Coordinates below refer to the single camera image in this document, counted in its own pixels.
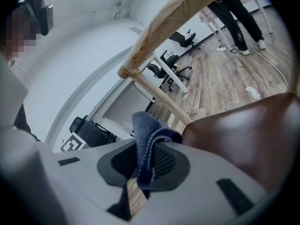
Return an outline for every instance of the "person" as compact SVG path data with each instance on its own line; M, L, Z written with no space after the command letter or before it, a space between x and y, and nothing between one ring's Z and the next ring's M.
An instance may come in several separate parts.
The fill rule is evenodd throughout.
M46 35L49 32L53 27L51 7L51 5L45 7L44 0L21 1L6 17L0 27L0 51L6 63L23 52L24 48L30 45L30 41L36 40L38 34ZM26 121L23 104L15 119L15 126L32 134Z
M238 51L243 55L250 54L244 36L237 22L233 18L232 12L244 25L250 36L257 43L260 49L265 49L263 34L256 21L240 0L215 0L207 6L228 28Z

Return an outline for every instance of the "white sneaker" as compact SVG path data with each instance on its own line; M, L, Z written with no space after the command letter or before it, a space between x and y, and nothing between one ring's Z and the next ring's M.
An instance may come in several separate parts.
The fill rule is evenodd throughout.
M238 50L241 54L243 54L243 55L249 55L250 54L250 52L249 52L249 50L247 49L247 50L245 50L245 51L242 51L242 50Z
M257 42L257 45L258 45L258 47L259 47L260 49L266 49L266 44L265 44L265 42L264 42L263 40L259 40L259 41Z

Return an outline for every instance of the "white desk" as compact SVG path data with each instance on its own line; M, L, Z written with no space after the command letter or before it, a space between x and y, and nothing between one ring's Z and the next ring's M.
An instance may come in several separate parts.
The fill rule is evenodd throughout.
M154 53L140 66L140 70L144 72L152 60L157 62L174 79L174 82L178 84L183 92L188 92L176 74ZM144 111L149 102L154 102L152 95L138 84L135 84L131 78L120 78L115 86L94 107L87 120L95 121L123 140L132 138L130 135L133 129L131 115L135 112Z

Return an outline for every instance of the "gray cloth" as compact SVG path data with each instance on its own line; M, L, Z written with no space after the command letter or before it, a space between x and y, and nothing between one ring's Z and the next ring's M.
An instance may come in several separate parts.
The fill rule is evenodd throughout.
M171 130L160 118L155 119L147 112L132 114L132 123L137 147L137 185L142 190L148 190L155 178L152 157L155 142L182 143L182 136Z

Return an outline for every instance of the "wooden frame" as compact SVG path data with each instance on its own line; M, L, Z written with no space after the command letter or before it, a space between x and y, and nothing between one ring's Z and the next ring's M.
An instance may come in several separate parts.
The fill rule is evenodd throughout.
M185 125L192 122L188 115L185 114L162 90L156 88L146 77L144 77L139 70L139 67L158 46L212 1L213 0L168 0L141 33L138 41L127 56L125 63L118 71L118 75L121 78L125 79L131 77L155 97L159 103L164 105L178 117ZM291 69L288 86L289 92L295 93L297 90L298 78L298 64L294 63Z

